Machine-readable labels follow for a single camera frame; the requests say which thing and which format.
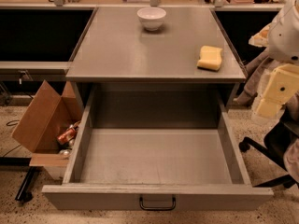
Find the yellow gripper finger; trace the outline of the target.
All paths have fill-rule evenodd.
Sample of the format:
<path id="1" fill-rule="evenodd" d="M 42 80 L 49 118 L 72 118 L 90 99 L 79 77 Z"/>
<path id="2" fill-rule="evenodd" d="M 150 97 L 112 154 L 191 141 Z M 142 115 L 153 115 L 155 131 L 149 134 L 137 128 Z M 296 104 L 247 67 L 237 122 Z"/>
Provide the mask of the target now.
<path id="1" fill-rule="evenodd" d="M 273 103 L 270 100 L 266 100 L 266 99 L 262 98 L 258 102 L 258 104 L 255 108 L 255 113 L 259 117 L 271 119 L 277 115 L 277 113 L 280 111 L 281 107 L 282 107 L 282 105 L 280 105 L 280 104 Z"/>

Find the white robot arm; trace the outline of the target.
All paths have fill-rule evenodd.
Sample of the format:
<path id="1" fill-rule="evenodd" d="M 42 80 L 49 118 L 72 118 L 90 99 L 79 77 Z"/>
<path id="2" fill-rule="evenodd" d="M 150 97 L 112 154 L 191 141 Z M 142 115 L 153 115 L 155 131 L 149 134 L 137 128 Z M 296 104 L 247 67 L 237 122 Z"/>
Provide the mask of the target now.
<path id="1" fill-rule="evenodd" d="M 267 34 L 269 57 L 279 62 L 261 76 L 253 114 L 274 118 L 299 90 L 299 5 L 289 0 L 270 24 Z"/>

